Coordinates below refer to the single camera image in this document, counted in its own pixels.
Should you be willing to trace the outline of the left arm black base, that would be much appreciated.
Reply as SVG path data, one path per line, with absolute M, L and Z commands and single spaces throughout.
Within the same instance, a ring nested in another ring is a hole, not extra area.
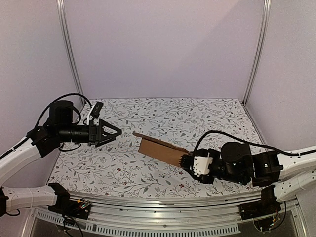
M 48 207 L 48 210 L 73 218 L 87 220 L 90 214 L 92 203 L 84 198 L 70 200 L 70 193 L 58 183 L 48 184 L 57 196 L 56 203 Z

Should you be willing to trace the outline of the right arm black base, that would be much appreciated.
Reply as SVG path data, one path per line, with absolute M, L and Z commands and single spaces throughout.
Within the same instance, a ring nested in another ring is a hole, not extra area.
M 274 193 L 275 185 L 270 185 L 261 191 L 261 199 L 239 205 L 241 219 L 253 220 L 255 228 L 264 233 L 270 232 L 281 224 L 281 203 L 277 202 Z

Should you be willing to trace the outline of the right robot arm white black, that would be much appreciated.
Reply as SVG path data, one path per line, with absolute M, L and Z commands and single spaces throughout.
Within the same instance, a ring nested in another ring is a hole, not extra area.
M 261 187 L 261 200 L 256 203 L 255 211 L 266 215 L 275 202 L 285 202 L 316 182 L 316 159 L 310 153 L 290 152 L 290 161 L 281 163 L 286 154 L 271 149 L 253 155 L 248 144 L 228 142 L 220 151 L 198 149 L 184 154 L 178 164 L 204 184 L 219 179 Z

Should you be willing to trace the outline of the brown cardboard box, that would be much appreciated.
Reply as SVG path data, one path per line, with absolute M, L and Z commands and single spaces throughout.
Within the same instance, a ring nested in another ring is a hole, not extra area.
M 135 137 L 141 138 L 138 152 L 151 158 L 180 167 L 180 158 L 183 154 L 192 154 L 184 148 L 174 146 L 165 141 L 133 132 Z

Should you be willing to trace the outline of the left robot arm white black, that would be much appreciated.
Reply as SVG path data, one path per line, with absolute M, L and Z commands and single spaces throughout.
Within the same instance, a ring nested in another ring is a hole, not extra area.
M 73 208 L 84 210 L 84 206 L 70 200 L 69 192 L 59 183 L 35 188 L 10 188 L 4 183 L 28 164 L 44 158 L 62 144 L 73 142 L 100 147 L 114 141 L 122 130 L 100 119 L 103 103 L 92 106 L 87 116 L 87 124 L 73 121 L 73 113 L 78 110 L 73 102 L 57 100 L 48 106 L 49 116 L 42 126 L 35 126 L 10 150 L 0 157 L 0 214 L 4 216 L 13 210 L 33 206 L 48 206 L 50 211 L 69 215 Z

